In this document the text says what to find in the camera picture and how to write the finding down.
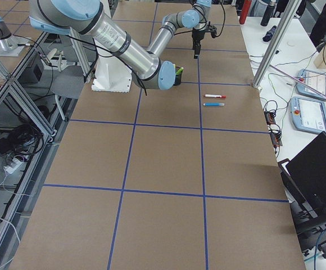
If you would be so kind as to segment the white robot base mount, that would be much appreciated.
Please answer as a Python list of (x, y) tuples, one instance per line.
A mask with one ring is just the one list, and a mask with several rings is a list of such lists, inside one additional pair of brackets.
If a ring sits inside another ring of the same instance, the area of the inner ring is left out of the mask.
[(99, 54), (92, 90), (128, 93), (132, 72), (119, 58), (112, 55), (119, 50), (128, 35), (111, 20), (108, 1), (101, 1), (101, 4), (102, 17), (94, 26), (92, 34)]

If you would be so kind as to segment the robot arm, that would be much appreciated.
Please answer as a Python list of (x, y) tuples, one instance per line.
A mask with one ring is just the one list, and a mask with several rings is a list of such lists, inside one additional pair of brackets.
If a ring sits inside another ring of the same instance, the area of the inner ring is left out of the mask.
[(189, 10), (166, 15), (148, 49), (104, 12), (101, 1), (29, 1), (29, 7), (32, 27), (61, 35), (69, 35), (71, 29), (90, 35), (102, 49), (131, 68), (138, 87), (168, 90), (175, 83), (176, 69), (160, 55), (179, 28), (192, 29), (199, 40), (204, 38), (211, 1), (196, 1)]

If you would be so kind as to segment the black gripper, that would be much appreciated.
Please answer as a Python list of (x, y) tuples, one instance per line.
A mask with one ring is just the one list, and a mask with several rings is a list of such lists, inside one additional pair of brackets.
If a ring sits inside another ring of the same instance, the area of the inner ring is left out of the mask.
[(194, 55), (193, 55), (194, 59), (197, 59), (200, 55), (201, 52), (200, 41), (204, 39), (206, 33), (209, 33), (213, 39), (217, 37), (217, 27), (211, 25), (210, 21), (202, 29), (192, 30), (192, 40), (193, 40), (192, 49), (194, 51)]

